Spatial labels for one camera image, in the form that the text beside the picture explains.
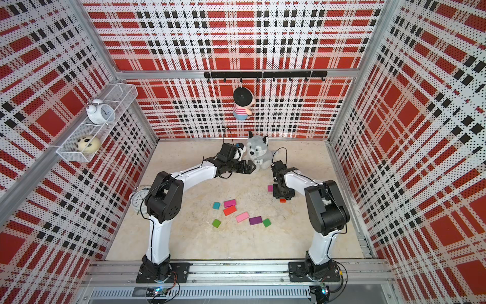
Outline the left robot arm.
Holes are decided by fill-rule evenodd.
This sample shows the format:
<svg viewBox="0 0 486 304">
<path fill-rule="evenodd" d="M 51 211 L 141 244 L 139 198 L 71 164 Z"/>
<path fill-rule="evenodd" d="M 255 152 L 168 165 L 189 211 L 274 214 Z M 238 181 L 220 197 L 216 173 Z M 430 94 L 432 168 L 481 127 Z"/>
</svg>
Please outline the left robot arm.
<svg viewBox="0 0 486 304">
<path fill-rule="evenodd" d="M 243 143 L 223 143 L 214 157 L 204 158 L 199 165 L 180 172 L 159 172 L 147 195 L 143 199 L 146 212 L 143 218 L 149 224 L 148 250 L 143 256 L 143 266 L 151 272 L 166 272 L 170 263 L 170 233 L 173 219 L 182 206 L 185 191 L 210 179 L 228 173 L 250 175 L 256 170 L 252 161 L 243 156 L 246 147 Z"/>
</svg>

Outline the purple rectangular block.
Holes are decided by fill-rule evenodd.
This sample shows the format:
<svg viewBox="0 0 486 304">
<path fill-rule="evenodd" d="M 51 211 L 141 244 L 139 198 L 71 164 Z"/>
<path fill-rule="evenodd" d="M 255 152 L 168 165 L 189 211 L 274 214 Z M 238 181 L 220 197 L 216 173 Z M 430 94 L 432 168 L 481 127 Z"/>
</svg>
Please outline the purple rectangular block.
<svg viewBox="0 0 486 304">
<path fill-rule="evenodd" d="M 259 217 L 252 217 L 249 219 L 249 223 L 250 225 L 257 225 L 257 224 L 262 224 L 263 223 L 263 219 L 261 216 Z"/>
</svg>

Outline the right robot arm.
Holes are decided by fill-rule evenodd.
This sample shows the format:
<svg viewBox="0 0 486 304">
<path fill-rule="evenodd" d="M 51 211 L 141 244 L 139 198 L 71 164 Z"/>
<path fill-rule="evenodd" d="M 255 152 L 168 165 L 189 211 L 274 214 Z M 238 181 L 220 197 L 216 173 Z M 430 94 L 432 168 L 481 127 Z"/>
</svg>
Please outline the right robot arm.
<svg viewBox="0 0 486 304">
<path fill-rule="evenodd" d="M 310 224 L 315 233 L 305 260 L 289 263 L 292 282 L 338 282 L 341 279 L 338 263 L 330 258 L 330 251 L 338 234 L 347 231 L 349 211 L 333 180 L 317 181 L 296 168 L 288 168 L 281 161 L 271 166 L 273 197 L 290 200 L 300 193 L 306 199 Z"/>
</svg>

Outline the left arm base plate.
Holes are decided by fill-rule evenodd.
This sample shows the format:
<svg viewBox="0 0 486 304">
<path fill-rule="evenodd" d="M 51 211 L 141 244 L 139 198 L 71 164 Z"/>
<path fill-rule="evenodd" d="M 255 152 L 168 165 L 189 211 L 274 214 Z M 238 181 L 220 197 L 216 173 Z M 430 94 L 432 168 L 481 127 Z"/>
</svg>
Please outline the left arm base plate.
<svg viewBox="0 0 486 304">
<path fill-rule="evenodd" d="M 186 283 L 189 275 L 190 263 L 162 263 L 154 265 L 150 261 L 140 266 L 136 283 L 173 282 Z"/>
</svg>

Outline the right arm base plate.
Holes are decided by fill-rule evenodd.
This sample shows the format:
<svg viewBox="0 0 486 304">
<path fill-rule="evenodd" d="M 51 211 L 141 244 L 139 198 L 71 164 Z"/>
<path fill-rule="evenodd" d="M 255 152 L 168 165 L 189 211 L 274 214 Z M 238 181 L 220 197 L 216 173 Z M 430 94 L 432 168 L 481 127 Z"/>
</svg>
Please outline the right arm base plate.
<svg viewBox="0 0 486 304">
<path fill-rule="evenodd" d="M 289 262 L 291 282 L 340 282 L 341 274 L 336 262 L 315 265 L 311 260 Z"/>
</svg>

